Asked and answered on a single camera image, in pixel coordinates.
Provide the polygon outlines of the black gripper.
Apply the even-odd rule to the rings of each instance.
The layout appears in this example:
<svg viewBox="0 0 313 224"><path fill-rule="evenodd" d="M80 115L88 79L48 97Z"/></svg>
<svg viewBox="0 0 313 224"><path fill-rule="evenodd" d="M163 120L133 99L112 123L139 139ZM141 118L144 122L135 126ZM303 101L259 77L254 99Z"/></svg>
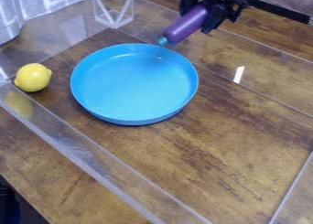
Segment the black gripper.
<svg viewBox="0 0 313 224"><path fill-rule="evenodd" d="M182 16L190 11L198 0L179 0L178 11ZM208 16L200 31L207 34L216 29L224 19L232 23L239 18L242 11L248 7L247 0L202 0L208 9Z"/></svg>

